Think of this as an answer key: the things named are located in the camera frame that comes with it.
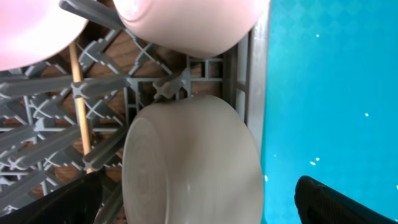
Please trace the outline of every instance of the ceramic bowl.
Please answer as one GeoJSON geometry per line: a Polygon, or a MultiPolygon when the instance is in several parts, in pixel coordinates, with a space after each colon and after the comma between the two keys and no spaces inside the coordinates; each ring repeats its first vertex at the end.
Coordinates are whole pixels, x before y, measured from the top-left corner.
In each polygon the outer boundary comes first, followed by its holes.
{"type": "Polygon", "coordinates": [[[61,9],[58,0],[0,1],[0,70],[59,53],[86,24],[86,19],[61,9]]]}
{"type": "Polygon", "coordinates": [[[138,37],[192,57],[222,54],[239,42],[266,7],[262,0],[114,0],[138,37]]]}
{"type": "Polygon", "coordinates": [[[254,139],[219,98],[144,108],[127,134],[122,175],[128,223],[261,222],[254,139]]]}

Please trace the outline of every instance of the pink dish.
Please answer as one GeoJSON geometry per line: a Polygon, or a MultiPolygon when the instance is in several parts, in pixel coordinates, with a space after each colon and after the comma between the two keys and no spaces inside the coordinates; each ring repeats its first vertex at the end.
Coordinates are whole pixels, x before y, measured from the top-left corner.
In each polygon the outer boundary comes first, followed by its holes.
{"type": "Polygon", "coordinates": [[[58,0],[0,2],[0,70],[24,67],[63,50],[87,25],[58,0]]]}
{"type": "Polygon", "coordinates": [[[138,37],[199,58],[237,44],[257,22],[264,0],[114,0],[138,37]]]}

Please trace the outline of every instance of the black object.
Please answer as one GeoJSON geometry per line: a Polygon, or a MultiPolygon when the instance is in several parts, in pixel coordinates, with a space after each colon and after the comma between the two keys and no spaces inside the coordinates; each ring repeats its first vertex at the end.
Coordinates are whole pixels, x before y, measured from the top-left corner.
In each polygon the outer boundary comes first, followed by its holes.
{"type": "Polygon", "coordinates": [[[311,177],[301,177],[295,193],[303,224],[397,224],[311,177]]]}
{"type": "Polygon", "coordinates": [[[2,224],[92,224],[102,203],[102,172],[93,172],[0,218],[2,224]]]}

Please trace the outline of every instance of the dish rack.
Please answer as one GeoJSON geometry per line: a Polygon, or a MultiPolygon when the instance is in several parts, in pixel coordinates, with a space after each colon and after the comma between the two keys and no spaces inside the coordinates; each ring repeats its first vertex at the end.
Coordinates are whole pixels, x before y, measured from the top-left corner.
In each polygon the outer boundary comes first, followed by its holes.
{"type": "MultiPolygon", "coordinates": [[[[0,72],[0,216],[21,208],[38,198],[32,189],[39,186],[43,195],[63,184],[54,174],[54,167],[73,165],[78,170],[100,170],[104,166],[122,166],[118,152],[123,147],[129,124],[143,107],[152,103],[193,98],[192,83],[215,82],[221,85],[221,97],[236,108],[241,119],[252,132],[259,154],[266,90],[267,45],[269,12],[265,12],[253,30],[238,45],[215,58],[185,57],[186,67],[172,72],[156,52],[159,46],[145,43],[129,32],[117,13],[94,0],[61,0],[60,7],[89,21],[109,28],[105,38],[81,47],[79,63],[83,73],[99,63],[113,75],[86,78],[73,83],[70,64],[56,55],[28,67],[0,72]],[[107,47],[118,34],[125,32],[140,50],[132,68],[125,72],[109,55],[107,47]],[[153,61],[166,77],[137,77],[135,74],[147,61],[153,61]],[[210,67],[221,65],[222,76],[211,75],[210,67]],[[200,64],[201,74],[192,67],[200,64]],[[47,78],[44,71],[52,67],[62,76],[47,78]],[[154,96],[145,94],[144,83],[152,83],[154,96]],[[109,102],[119,93],[124,95],[125,119],[115,112],[109,102]],[[83,156],[73,143],[81,138],[78,121],[68,114],[62,102],[72,93],[83,97],[86,117],[92,132],[111,133],[105,140],[95,139],[91,152],[83,156]],[[19,125],[10,125],[10,119],[19,125]],[[102,119],[117,125],[105,125],[102,119]]],[[[104,207],[96,222],[112,223],[123,206],[121,183],[103,180],[104,207]]]]}

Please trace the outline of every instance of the blue background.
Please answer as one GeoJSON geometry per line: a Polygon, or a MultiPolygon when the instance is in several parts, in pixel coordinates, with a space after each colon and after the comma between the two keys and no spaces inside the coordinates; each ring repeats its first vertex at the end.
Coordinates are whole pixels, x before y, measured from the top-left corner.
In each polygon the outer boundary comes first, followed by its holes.
{"type": "Polygon", "coordinates": [[[398,218],[398,0],[272,1],[261,159],[268,224],[302,175],[398,218]]]}

